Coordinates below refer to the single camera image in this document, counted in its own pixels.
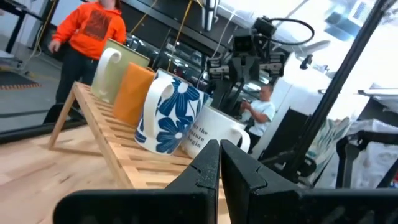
wooden table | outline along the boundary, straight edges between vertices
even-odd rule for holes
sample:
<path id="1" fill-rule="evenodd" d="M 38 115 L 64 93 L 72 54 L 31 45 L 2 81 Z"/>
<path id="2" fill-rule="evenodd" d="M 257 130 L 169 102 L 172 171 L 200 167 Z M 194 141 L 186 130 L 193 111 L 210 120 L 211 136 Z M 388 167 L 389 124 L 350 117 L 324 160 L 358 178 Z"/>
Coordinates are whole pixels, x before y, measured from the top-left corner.
<path id="1" fill-rule="evenodd" d="M 95 137 L 99 151 L 92 147 L 65 148 L 56 144 L 75 99 Z M 54 151 L 103 156 L 118 187 L 123 189 L 162 189 L 191 163 L 192 159 L 181 149 L 172 156 L 163 156 L 141 148 L 134 140 L 136 129 L 115 119 L 112 110 L 113 106 L 95 97 L 89 86 L 75 82 L 54 127 L 48 148 Z M 221 181 L 218 204 L 219 223 L 229 223 Z"/>

black cable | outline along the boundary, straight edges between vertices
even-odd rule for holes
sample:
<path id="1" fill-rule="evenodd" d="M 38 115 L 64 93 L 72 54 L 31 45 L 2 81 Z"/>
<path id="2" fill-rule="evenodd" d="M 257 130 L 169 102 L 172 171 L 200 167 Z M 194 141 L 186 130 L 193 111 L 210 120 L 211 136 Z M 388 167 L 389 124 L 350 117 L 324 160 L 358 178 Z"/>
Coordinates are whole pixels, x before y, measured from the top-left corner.
<path id="1" fill-rule="evenodd" d="M 271 42 L 274 42 L 274 43 L 277 43 L 277 44 L 295 46 L 295 45 L 306 44 L 306 43 L 310 42 L 310 41 L 313 39 L 313 37 L 315 36 L 315 30 L 314 30 L 314 28 L 313 28 L 310 24 L 307 24 L 306 22 L 301 21 L 301 20 L 299 20 L 299 19 L 273 18 L 273 19 L 269 19 L 269 20 L 268 20 L 268 22 L 271 22 L 271 23 L 274 22 L 274 21 L 295 22 L 295 23 L 301 24 L 301 25 L 305 26 L 306 28 L 308 28 L 308 29 L 311 31 L 311 37 L 308 38 L 307 40 L 304 40 L 304 41 L 301 41 L 301 42 L 289 43 L 289 42 L 283 42 L 283 41 L 280 41 L 280 40 L 275 40 L 275 39 L 272 39 L 272 38 L 270 38 L 270 37 L 266 37 L 266 36 L 263 35 L 264 38 L 266 38 L 267 40 L 269 40 L 269 41 L 271 41 Z"/>

mug handle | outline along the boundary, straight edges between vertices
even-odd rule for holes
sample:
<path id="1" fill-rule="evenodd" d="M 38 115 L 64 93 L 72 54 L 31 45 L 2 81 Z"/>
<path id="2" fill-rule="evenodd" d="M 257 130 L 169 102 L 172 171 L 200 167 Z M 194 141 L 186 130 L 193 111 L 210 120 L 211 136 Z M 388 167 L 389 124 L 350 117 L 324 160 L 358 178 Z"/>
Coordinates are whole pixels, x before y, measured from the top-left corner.
<path id="1" fill-rule="evenodd" d="M 97 79 L 99 83 L 100 95 L 106 95 L 108 93 L 108 91 L 106 91 L 106 80 L 105 80 L 106 66 L 108 66 L 109 62 L 119 63 L 121 59 L 122 59 L 122 53 L 111 47 L 108 47 L 102 53 L 97 66 Z"/>
<path id="2" fill-rule="evenodd" d="M 174 90 L 173 85 L 171 84 L 169 79 L 166 78 L 157 78 L 155 79 L 149 87 L 147 97 L 144 103 L 144 132 L 148 136 L 155 136 L 156 133 L 156 109 L 157 103 L 160 100 L 160 97 L 164 94 L 167 88 L 171 88 Z"/>
<path id="3" fill-rule="evenodd" d="M 250 148 L 250 137 L 249 137 L 249 134 L 246 131 L 244 131 L 244 130 L 238 128 L 238 127 L 232 127 L 232 129 L 234 131 L 237 131 L 239 134 L 241 134 L 241 137 L 242 137 L 241 149 L 244 152 L 248 153 L 249 148 Z"/>

orange mug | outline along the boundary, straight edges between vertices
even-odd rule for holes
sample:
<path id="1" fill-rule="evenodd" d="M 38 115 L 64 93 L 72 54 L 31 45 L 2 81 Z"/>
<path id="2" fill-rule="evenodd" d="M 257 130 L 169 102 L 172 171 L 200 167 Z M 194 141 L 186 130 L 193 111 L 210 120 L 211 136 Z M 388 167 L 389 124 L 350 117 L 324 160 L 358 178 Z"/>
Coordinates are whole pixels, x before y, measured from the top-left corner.
<path id="1" fill-rule="evenodd" d="M 114 102 L 113 115 L 116 119 L 134 127 L 138 125 L 154 77 L 153 70 L 129 64 Z"/>

mug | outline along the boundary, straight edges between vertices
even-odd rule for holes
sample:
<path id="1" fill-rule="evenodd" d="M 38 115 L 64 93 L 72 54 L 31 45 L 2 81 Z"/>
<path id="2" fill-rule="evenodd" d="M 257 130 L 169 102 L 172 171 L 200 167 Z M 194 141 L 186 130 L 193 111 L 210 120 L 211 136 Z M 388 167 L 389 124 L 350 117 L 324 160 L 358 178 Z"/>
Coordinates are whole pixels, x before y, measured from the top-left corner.
<path id="1" fill-rule="evenodd" d="M 245 124 L 227 114 L 210 106 L 204 106 L 182 143 L 182 148 L 191 158 L 195 158 L 209 140 L 215 139 L 220 143 L 221 140 L 226 139 L 237 145 L 242 138 L 241 149 L 248 152 L 250 137 L 245 132 L 245 127 Z"/>
<path id="2" fill-rule="evenodd" d="M 149 58 L 140 53 L 108 39 L 98 62 L 91 92 L 103 101 L 113 104 L 129 64 L 132 62 L 146 67 L 149 61 Z"/>
<path id="3" fill-rule="evenodd" d="M 113 115 L 116 119 L 134 127 L 138 125 L 154 77 L 155 72 L 130 63 L 114 101 Z"/>
<path id="4" fill-rule="evenodd" d="M 158 69 L 146 96 L 136 142 L 151 152 L 172 154 L 208 98 L 182 78 Z"/>

